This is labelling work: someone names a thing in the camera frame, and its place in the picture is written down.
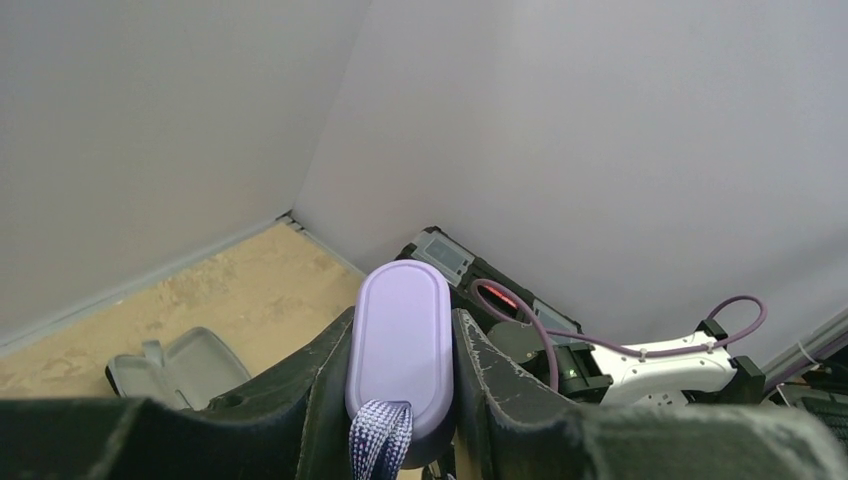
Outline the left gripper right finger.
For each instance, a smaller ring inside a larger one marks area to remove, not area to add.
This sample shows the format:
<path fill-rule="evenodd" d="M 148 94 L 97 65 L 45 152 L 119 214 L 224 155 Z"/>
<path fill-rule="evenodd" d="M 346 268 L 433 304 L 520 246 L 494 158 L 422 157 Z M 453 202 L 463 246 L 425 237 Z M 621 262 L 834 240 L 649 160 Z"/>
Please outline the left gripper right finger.
<path fill-rule="evenodd" d="M 791 408 L 574 404 L 452 313 L 461 479 L 843 479 L 826 427 Z"/>

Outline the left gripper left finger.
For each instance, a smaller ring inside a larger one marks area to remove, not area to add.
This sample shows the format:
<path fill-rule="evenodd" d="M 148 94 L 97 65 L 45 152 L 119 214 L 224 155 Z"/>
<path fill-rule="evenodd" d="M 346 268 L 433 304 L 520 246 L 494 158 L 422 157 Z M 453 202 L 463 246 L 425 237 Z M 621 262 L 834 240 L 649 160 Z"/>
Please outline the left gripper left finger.
<path fill-rule="evenodd" d="M 5 400 L 5 479 L 347 479 L 353 313 L 199 411 L 147 398 Z"/>

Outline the black grey umbrella case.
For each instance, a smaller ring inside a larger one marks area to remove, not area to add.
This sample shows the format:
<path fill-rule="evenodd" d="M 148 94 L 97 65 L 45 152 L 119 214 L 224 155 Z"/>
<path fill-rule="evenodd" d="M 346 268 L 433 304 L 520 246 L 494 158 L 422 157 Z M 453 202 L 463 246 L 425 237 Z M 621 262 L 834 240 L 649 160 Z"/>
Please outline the black grey umbrella case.
<path fill-rule="evenodd" d="M 105 376 L 120 397 L 148 397 L 177 410 L 203 410 L 251 379 L 238 356 L 205 327 L 194 327 L 168 345 L 145 340 L 140 355 L 112 357 Z"/>

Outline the lilac black folding umbrella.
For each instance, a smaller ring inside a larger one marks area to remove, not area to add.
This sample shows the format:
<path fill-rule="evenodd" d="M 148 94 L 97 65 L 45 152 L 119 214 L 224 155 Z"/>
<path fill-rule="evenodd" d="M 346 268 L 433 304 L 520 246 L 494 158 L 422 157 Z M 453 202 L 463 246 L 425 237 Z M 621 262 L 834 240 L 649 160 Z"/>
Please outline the lilac black folding umbrella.
<path fill-rule="evenodd" d="M 438 460 L 455 431 L 449 284 L 417 260 L 369 274 L 354 305 L 345 385 L 355 479 L 395 479 Z"/>

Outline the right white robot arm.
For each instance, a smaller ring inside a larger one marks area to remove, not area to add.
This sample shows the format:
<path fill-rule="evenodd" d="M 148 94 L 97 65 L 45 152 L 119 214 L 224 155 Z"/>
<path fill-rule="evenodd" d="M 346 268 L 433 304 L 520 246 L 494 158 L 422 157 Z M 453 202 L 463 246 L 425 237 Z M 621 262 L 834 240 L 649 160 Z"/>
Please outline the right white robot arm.
<path fill-rule="evenodd" d="M 503 322 L 487 334 L 491 343 L 521 368 L 549 386 L 550 371 L 542 340 L 532 326 Z M 632 350 L 708 346 L 729 338 L 715 319 L 699 323 L 687 336 L 630 345 Z M 572 340 L 553 345 L 558 393 L 580 403 L 683 406 L 758 404 L 766 376 L 747 356 L 732 357 L 725 347 L 680 356 L 646 358 Z"/>

